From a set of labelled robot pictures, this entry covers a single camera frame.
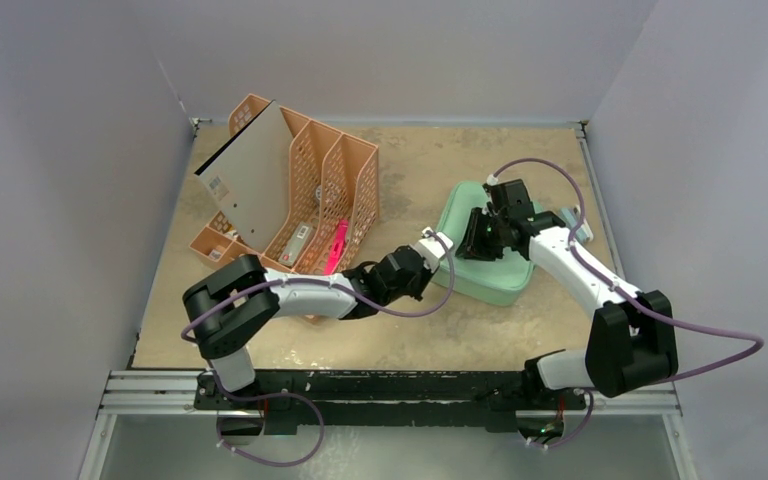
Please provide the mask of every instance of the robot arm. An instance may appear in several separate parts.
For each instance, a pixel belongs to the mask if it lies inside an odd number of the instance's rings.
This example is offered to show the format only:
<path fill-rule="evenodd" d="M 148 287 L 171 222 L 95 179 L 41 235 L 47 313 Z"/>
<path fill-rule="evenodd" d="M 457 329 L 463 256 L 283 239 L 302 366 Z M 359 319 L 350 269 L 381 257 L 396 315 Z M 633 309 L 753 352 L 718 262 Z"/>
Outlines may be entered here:
<path fill-rule="evenodd" d="M 676 373 L 675 332 L 632 307 L 616 292 L 636 292 L 641 304 L 672 315 L 658 291 L 642 293 L 602 265 L 583 248 L 578 255 L 610 279 L 606 285 L 570 251 L 570 230 L 552 212 L 536 213 L 522 180 L 485 185 L 490 202 L 475 208 L 458 256 L 475 260 L 501 258 L 512 248 L 561 283 L 593 319 L 586 349 L 553 352 L 525 363 L 525 385 L 543 389 L 595 387 L 607 397 L 663 380 Z"/>
<path fill-rule="evenodd" d="M 343 320 L 378 313 L 358 301 L 358 296 L 378 305 L 388 305 L 407 295 L 422 300 L 422 292 L 440 267 L 445 250 L 426 229 L 413 245 L 401 246 L 380 262 L 366 262 L 340 273 L 322 275 L 287 274 L 264 268 L 254 255 L 242 256 L 184 293 L 190 321 L 231 296 L 256 286 L 266 286 L 245 296 L 245 302 L 229 304 L 192 329 L 202 358 L 210 362 L 229 391 L 237 391 L 255 380 L 246 344 L 274 317 L 322 315 Z M 452 241 L 436 234 L 452 248 Z"/>

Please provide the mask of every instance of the gray wall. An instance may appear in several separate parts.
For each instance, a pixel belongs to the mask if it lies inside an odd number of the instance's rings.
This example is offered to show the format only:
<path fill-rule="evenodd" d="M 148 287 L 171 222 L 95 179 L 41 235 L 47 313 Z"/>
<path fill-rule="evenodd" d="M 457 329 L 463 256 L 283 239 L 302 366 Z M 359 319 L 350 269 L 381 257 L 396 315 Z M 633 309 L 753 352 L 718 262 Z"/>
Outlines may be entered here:
<path fill-rule="evenodd" d="M 0 0 L 0 478 L 77 475 L 189 138 L 124 1 Z"/>
<path fill-rule="evenodd" d="M 590 118 L 655 0 L 132 0 L 191 116 Z"/>
<path fill-rule="evenodd" d="M 702 477 L 768 479 L 768 2 L 660 0 L 589 139 L 631 280 L 766 338 L 678 386 Z M 679 342 L 685 369 L 746 346 Z"/>
<path fill-rule="evenodd" d="M 567 431 L 580 420 L 568 415 Z M 294 436 L 257 438 L 246 449 L 286 461 L 309 452 L 318 433 L 303 426 Z M 518 433 L 472 427 L 329 426 L 325 435 L 322 449 L 303 465 L 274 468 L 217 449 L 211 417 L 120 417 L 101 478 L 679 480 L 659 416 L 596 415 L 574 442 L 547 455 L 525 448 Z"/>

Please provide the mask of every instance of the mint green pouch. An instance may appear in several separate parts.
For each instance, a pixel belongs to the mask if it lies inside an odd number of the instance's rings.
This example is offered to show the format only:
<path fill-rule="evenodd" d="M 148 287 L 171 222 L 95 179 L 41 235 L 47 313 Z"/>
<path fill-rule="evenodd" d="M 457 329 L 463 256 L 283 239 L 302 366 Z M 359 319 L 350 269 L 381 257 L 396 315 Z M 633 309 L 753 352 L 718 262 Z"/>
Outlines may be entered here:
<path fill-rule="evenodd" d="M 536 211 L 543 210 L 537 202 L 532 203 Z M 480 183 L 461 182 L 455 185 L 440 217 L 440 223 L 437 224 L 437 231 L 445 233 L 454 242 L 453 255 L 466 233 L 470 211 L 486 204 L 487 194 Z M 500 307 L 507 307 L 516 301 L 528 285 L 534 270 L 531 262 L 510 248 L 505 249 L 504 258 L 495 262 L 462 258 L 454 260 L 455 291 Z M 442 262 L 432 281 L 444 287 L 449 286 L 448 262 Z"/>

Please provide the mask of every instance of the black metal frame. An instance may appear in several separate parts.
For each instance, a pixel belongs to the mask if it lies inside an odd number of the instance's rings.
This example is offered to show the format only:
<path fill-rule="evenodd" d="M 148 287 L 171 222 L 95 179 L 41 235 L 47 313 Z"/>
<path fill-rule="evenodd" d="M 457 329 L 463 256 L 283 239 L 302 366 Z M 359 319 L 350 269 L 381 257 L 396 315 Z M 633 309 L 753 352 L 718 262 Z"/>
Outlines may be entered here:
<path fill-rule="evenodd" d="M 488 432 L 532 435 L 517 419 L 524 410 L 583 410 L 571 390 L 524 394 L 516 371 L 256 370 L 254 384 L 235 396 L 292 392 L 310 399 L 327 425 L 483 427 Z M 312 410 L 292 398 L 266 404 L 233 402 L 212 375 L 198 377 L 196 410 L 266 410 L 264 434 L 292 435 L 298 425 L 316 425 Z"/>

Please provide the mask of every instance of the small pink object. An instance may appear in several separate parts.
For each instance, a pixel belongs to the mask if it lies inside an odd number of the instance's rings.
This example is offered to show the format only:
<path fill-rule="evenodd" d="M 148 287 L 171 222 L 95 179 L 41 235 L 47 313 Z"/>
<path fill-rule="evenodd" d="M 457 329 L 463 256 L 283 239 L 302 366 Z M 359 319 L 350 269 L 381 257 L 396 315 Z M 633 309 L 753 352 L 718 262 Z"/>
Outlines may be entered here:
<path fill-rule="evenodd" d="M 343 249 L 346 248 L 346 232 L 349 230 L 349 221 L 340 220 L 337 224 L 337 233 L 334 234 L 334 245 L 331 246 L 331 253 L 328 255 L 328 263 L 325 264 L 325 275 L 331 275 L 337 269 L 340 258 L 343 256 Z"/>

